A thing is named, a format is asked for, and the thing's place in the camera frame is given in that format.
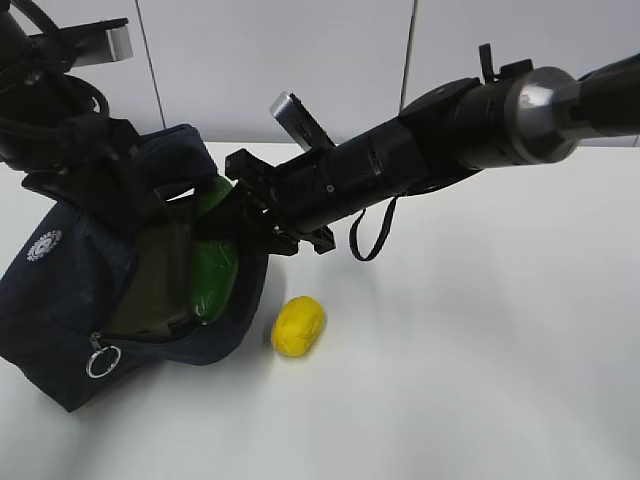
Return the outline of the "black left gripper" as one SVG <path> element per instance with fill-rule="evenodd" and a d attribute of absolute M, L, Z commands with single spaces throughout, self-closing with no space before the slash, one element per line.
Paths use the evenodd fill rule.
<path fill-rule="evenodd" d="M 91 214 L 115 234 L 133 237 L 153 203 L 133 160 L 143 138 L 126 119 L 98 113 L 71 117 L 55 137 L 54 159 L 22 186 Z"/>

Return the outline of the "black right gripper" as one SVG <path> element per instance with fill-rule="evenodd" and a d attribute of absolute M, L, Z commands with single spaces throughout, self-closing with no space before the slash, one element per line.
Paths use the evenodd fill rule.
<path fill-rule="evenodd" d="M 394 118 L 335 147 L 271 165 L 246 149 L 226 158 L 231 192 L 193 224 L 198 240 L 281 233 L 295 240 L 407 192 L 432 173 L 418 141 Z"/>

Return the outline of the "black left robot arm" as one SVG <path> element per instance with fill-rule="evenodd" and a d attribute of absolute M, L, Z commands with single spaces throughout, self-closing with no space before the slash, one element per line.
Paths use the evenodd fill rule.
<path fill-rule="evenodd" d="M 128 21 L 59 27 L 33 1 L 1 4 L 1 161 L 25 189 L 132 237 L 153 196 L 133 169 L 143 138 L 105 95 L 71 75 L 132 55 Z"/>

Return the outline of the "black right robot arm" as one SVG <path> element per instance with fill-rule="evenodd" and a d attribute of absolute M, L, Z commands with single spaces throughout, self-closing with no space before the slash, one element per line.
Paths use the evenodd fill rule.
<path fill-rule="evenodd" d="M 335 246 L 331 225 L 372 205 L 432 193 L 487 169 L 554 164 L 585 139 L 639 131 L 637 56 L 578 78 L 527 59 L 495 68 L 489 45 L 479 57 L 480 76 L 444 84 L 338 144 L 287 95 L 276 117 L 304 152 L 279 165 L 246 150 L 229 155 L 233 189 L 195 222 L 196 237 L 283 256 L 304 241 L 323 254 Z"/>

